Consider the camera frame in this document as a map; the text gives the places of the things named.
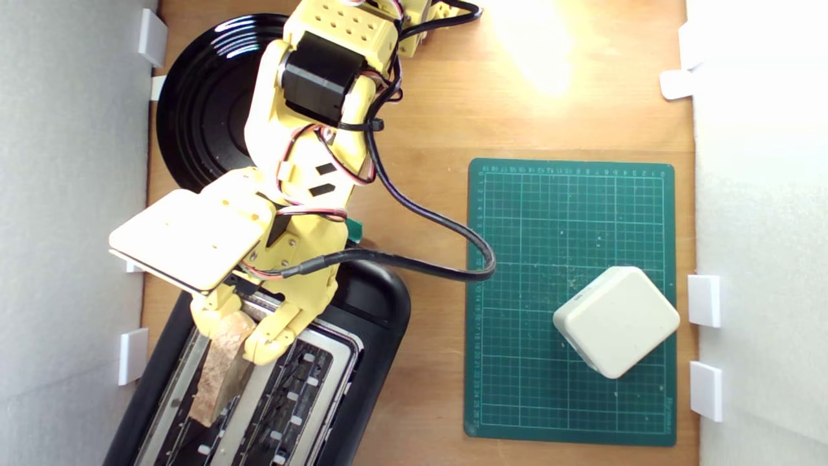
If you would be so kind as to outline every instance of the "green cutting mat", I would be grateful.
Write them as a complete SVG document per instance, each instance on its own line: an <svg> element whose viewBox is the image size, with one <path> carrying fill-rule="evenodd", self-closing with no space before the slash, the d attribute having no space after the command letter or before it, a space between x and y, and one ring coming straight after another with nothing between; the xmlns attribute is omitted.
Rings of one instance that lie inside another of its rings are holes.
<svg viewBox="0 0 828 466"><path fill-rule="evenodd" d="M676 304L669 165L475 159L469 224L498 271L467 294L465 431L593 444L676 443L676 336L623 377L590 369L555 310L611 265L635 265ZM480 267L469 249L469 267Z"/></svg>

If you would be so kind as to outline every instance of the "white wall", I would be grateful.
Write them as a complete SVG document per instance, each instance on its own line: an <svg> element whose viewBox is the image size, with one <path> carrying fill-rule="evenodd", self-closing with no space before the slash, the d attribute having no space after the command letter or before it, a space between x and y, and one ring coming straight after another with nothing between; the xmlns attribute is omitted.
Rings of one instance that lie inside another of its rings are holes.
<svg viewBox="0 0 828 466"><path fill-rule="evenodd" d="M0 465L100 464L133 387L142 277L108 233L146 201L156 0L0 0Z"/></svg>
<svg viewBox="0 0 828 466"><path fill-rule="evenodd" d="M828 464L828 29L823 2L688 0L712 48L694 73L700 274L722 280L724 421L702 466Z"/></svg>

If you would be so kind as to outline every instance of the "white bracket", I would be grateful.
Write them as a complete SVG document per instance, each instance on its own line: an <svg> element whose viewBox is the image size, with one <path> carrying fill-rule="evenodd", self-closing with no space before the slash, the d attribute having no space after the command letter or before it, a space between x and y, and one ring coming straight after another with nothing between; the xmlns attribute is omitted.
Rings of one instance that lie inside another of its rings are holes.
<svg viewBox="0 0 828 466"><path fill-rule="evenodd" d="M722 371L698 361L690 363L690 409L722 421Z"/></svg>
<svg viewBox="0 0 828 466"><path fill-rule="evenodd" d="M166 75L152 77L152 91L150 92L150 101L157 102L161 98L161 88L164 87Z"/></svg>
<svg viewBox="0 0 828 466"><path fill-rule="evenodd" d="M678 28L681 69L662 71L659 76L665 99L675 100L693 95L693 70L706 60L710 49L705 38L702 28L695 22L685 22Z"/></svg>
<svg viewBox="0 0 828 466"><path fill-rule="evenodd" d="M687 277L687 300L691 323L713 328L722 326L718 276L689 275Z"/></svg>
<svg viewBox="0 0 828 466"><path fill-rule="evenodd" d="M147 368L149 329L139 328L121 334L121 356L118 368L118 385L124 386L138 380Z"/></svg>
<svg viewBox="0 0 828 466"><path fill-rule="evenodd" d="M141 13L141 35L138 38L138 53L156 68L164 66L166 57L166 24L149 8Z"/></svg>

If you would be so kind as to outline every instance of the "red wire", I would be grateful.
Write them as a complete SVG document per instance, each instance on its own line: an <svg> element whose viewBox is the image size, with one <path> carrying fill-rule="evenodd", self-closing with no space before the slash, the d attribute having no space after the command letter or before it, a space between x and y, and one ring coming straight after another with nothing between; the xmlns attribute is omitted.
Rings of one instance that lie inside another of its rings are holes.
<svg viewBox="0 0 828 466"><path fill-rule="evenodd" d="M319 139L319 142L325 146L325 150L327 150L328 155L330 155L330 161L334 164L336 169L342 172L346 177L350 178L355 185L365 186L373 183L373 181L377 179L377 171L369 159L366 158L366 162L368 163L368 176L362 178L357 173L351 172L345 165L342 164L342 162L336 157L336 154L330 150L330 147L325 141L325 137L322 136L322 132L319 128L314 129L314 133L316 134L316 138Z"/></svg>

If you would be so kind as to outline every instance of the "black cable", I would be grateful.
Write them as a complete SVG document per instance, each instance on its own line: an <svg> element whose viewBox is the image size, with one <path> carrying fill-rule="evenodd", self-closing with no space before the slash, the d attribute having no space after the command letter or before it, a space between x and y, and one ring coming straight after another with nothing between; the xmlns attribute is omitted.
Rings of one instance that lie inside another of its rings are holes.
<svg viewBox="0 0 828 466"><path fill-rule="evenodd" d="M400 90L402 68L400 65L399 58L395 59L393 66L394 81L392 85L385 89L383 93L379 97L377 97L375 101L371 104L371 106L368 108L366 121L370 121L371 119L375 118L379 110L383 107L383 105ZM443 215L426 209L425 207L420 206L419 204L415 203L411 199L408 199L407 197L405 197L405 195L399 192L397 187L394 186L393 182L388 177L388 173L385 171L385 167L383 166L382 160L379 157L377 142L374 138L373 133L374 131L372 131L372 129L365 131L365 142L368 145L368 155L374 164L377 176L379 177L380 181L382 181L386 189L388 189L388 192L394 197L394 199L403 204L408 210L430 221L433 221L438 225L444 226L445 228L448 228L449 230L452 230L455 233L462 235L467 241L474 245L474 247L476 247L483 255L484 267L479 270L452 269L450 267L425 262L424 260L413 259L401 255L389 254L377 250L346 249L334 252L332 254L321 255L319 257L315 257L314 259L306 260L301 264L292 267L287 267L285 269L263 270L262 273L276 274L280 275L282 278L287 278L292 275L310 274L316 272L317 270L322 270L326 267L330 267L331 265L342 264L343 262L350 262L354 260L369 260L375 263L414 270L416 272L422 272L424 274L429 274L444 279L453 279L459 281L482 281L490 278L497 269L497 259L495 257L494 249L492 248L492 246L489 243L487 243L486 240L484 240L476 231L473 231L468 226L462 225Z"/></svg>
<svg viewBox="0 0 828 466"><path fill-rule="evenodd" d="M406 40L408 37L416 36L417 34L420 34L422 32L431 31L439 27L459 26L461 24L466 24L467 22L477 21L480 18L480 15L483 14L483 8L478 7L473 3L463 2L461 0L440 1L450 7L457 7L461 10L465 10L467 11L467 13L458 15L456 17L444 17L441 19L435 19L423 22L416 26L408 27L407 29L403 29L402 34L400 35L400 42Z"/></svg>

